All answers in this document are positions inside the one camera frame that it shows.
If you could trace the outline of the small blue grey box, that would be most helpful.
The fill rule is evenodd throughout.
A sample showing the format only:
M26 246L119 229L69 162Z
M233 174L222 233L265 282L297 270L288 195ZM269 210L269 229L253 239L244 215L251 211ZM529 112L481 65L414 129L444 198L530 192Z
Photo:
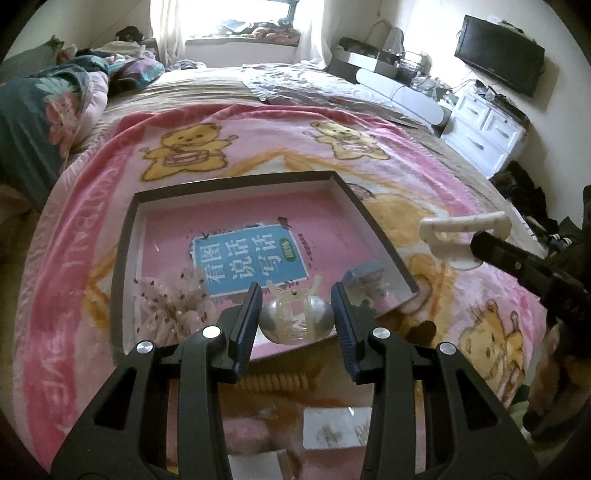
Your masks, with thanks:
M353 305L394 300L386 279L386 269L377 260L363 262L346 271L342 276L342 286Z

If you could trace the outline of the white earring card packet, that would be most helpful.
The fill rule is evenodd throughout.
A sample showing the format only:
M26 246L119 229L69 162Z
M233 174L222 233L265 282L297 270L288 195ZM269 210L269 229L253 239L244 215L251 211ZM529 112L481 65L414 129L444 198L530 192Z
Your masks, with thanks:
M304 410L305 450L339 450L365 447L372 408L307 408Z

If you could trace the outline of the bright bedroom window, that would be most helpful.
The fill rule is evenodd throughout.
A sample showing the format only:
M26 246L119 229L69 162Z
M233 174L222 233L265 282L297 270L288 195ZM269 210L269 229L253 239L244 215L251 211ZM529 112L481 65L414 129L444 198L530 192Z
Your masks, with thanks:
M151 1L150 28L162 60L184 59L192 40L245 39L322 57L324 1Z

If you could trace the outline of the shallow cardboard box tray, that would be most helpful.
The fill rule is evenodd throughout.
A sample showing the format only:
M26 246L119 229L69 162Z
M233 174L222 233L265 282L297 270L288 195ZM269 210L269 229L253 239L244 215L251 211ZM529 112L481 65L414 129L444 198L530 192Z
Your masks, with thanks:
M370 304L383 316L418 285L361 201L359 187L332 171L247 175L135 194L121 230L110 295L110 344L120 361L138 342L133 280L204 270L217 313L242 302L250 284L308 288L322 277L328 298L346 271L370 260L386 269L394 300Z

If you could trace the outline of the pink bear fleece blanket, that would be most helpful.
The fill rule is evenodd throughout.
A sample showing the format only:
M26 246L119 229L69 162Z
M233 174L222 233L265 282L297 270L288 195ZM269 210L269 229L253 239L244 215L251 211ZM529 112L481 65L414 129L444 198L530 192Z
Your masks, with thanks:
M132 314L110 307L124 218L140 192L213 179L301 172L338 174L419 285L403 302L383 277L356 296L398 333L434 325L462 349L504 403L523 384L545 331L545 309L490 266L460 270L419 235L427 217L510 205L487 177L440 139L376 116L320 107L191 105L130 114L108 127L54 186L29 248L15 318L17 432L48 466L113 371L114 334L126 343L181 339L182 274L205 273L197 320L209 323L253 282L332 284L370 259L342 203L311 188L278 187L252 200L223 192L150 209L132 247Z

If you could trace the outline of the white drawer cabinet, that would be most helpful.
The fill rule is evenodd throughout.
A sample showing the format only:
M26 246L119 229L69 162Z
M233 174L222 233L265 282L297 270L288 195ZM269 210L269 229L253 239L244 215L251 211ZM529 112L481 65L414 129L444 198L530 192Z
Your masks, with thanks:
M508 113L465 87L441 139L490 179L518 159L528 134Z

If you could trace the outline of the black flat screen television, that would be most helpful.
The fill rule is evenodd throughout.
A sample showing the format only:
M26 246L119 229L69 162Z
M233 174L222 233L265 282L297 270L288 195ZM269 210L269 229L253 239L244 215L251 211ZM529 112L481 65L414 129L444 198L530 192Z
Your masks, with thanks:
M455 57L532 97L544 71L545 49L516 30L466 15Z

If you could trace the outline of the white bench beside bed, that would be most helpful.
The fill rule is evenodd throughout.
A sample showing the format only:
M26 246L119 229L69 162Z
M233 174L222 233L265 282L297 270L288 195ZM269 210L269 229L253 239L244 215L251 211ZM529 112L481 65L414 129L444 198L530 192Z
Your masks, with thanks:
M394 79L397 68L387 62L337 47L328 72L370 92L375 102L428 127L444 127L449 114L435 100Z

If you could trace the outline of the purple blue pillow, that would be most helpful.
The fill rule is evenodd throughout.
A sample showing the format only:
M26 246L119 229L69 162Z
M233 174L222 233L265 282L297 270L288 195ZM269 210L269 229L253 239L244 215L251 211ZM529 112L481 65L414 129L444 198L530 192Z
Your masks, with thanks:
M113 67L109 73L110 96L141 92L165 72L163 64L148 57L138 57Z

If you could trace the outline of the floral dark green duvet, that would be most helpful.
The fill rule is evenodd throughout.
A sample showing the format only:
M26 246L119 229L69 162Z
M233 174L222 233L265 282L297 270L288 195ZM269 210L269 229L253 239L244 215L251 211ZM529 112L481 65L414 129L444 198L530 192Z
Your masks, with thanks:
M1 84L1 182L41 210L72 147L107 100L107 62L93 55Z

